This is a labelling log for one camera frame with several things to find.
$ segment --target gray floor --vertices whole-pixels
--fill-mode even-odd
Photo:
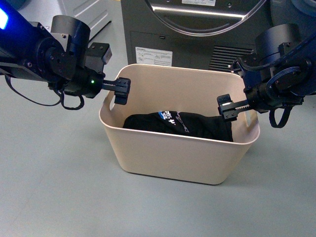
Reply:
[[[127,64],[120,2],[95,41],[111,44],[105,68]],[[46,84],[14,80],[30,97]],[[284,129],[259,115],[261,135],[219,186],[123,171],[98,118],[106,92],[77,112],[33,105],[0,80],[0,236],[316,236],[316,98]]]

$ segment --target warning label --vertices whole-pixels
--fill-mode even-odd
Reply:
[[[216,0],[182,0],[183,4],[215,6]]]
[[[172,51],[135,47],[136,63],[172,66]]]

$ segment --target beige plastic bin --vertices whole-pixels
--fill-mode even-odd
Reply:
[[[133,64],[118,77],[131,79],[126,105],[111,101],[110,92],[100,110],[113,150],[121,167],[131,173],[170,179],[220,184],[259,137],[257,114],[240,113],[232,122],[234,142],[216,141],[122,128],[132,114],[180,111],[218,116],[216,98],[230,94],[244,100],[243,81],[234,74]]]

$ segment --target robotic arm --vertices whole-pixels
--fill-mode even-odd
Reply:
[[[104,65],[112,53],[106,43],[88,48],[90,29],[83,22],[64,15],[53,18],[51,33],[38,22],[27,22],[7,1],[0,0],[0,75],[45,81],[66,109],[77,110],[84,99],[101,89],[113,90],[115,103],[126,104],[130,80],[104,80]],[[76,108],[64,106],[64,96],[78,96]]]
[[[257,53],[237,58],[230,66],[244,82],[246,100],[234,103],[230,96],[217,98],[219,113],[225,121],[238,113],[254,109],[270,112],[272,127],[286,125],[292,108],[302,105],[304,97],[316,93],[316,32],[300,39],[297,25],[278,25],[256,38]],[[277,124],[275,110],[282,108]]]

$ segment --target cable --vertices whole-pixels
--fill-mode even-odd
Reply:
[[[25,95],[22,95],[20,92],[18,92],[16,89],[14,89],[14,87],[12,86],[11,84],[11,77],[9,77],[8,75],[5,75],[5,81],[7,83],[7,85],[10,87],[11,90],[13,90],[15,93],[17,93],[19,96],[22,96],[24,99],[27,99],[28,101],[31,101],[37,105],[42,105],[42,106],[56,106],[58,104],[60,104],[62,101],[63,101],[63,97],[61,96],[61,94],[59,94],[57,92],[57,89],[54,89],[54,92],[59,96],[59,101],[56,102],[55,104],[51,104],[51,105],[48,105],[48,104],[42,104],[42,103],[39,103],[39,102],[36,102],[34,100],[31,100],[30,98],[26,97]]]
[[[293,106],[288,106],[284,108],[282,118],[278,124],[276,122],[276,117],[275,117],[276,110],[270,110],[269,120],[270,120],[271,126],[274,128],[283,128],[286,125],[288,118],[290,117],[292,108]]]
[[[49,106],[49,107],[51,107],[51,106],[56,106],[56,105],[61,104],[62,107],[63,107],[64,109],[66,109],[66,110],[79,110],[79,109],[81,109],[81,108],[84,106],[84,99],[83,99],[82,95],[79,95],[79,96],[78,96],[79,99],[80,99],[80,104],[79,104],[79,106],[74,107],[74,108],[73,108],[73,107],[67,107],[67,106],[65,106],[65,104],[64,104],[64,101],[65,101],[65,93],[64,93],[63,90],[58,90],[56,87],[55,87],[53,90],[54,90],[55,94],[58,95],[59,101],[56,102],[55,104],[51,104],[51,105],[42,104],[42,103],[36,102],[36,101],[34,101],[34,100],[31,100],[30,98],[28,98],[28,97],[26,97],[25,95],[22,95],[20,92],[18,92],[18,91],[12,86],[12,84],[11,84],[11,77],[9,77],[8,75],[5,75],[5,81],[6,81],[7,85],[10,87],[11,90],[13,90],[13,91],[14,91],[15,93],[17,93],[18,95],[22,96],[24,99],[27,99],[28,101],[31,101],[31,102],[33,102],[33,103],[35,103],[35,104],[37,104],[37,105],[42,105],[42,106]]]

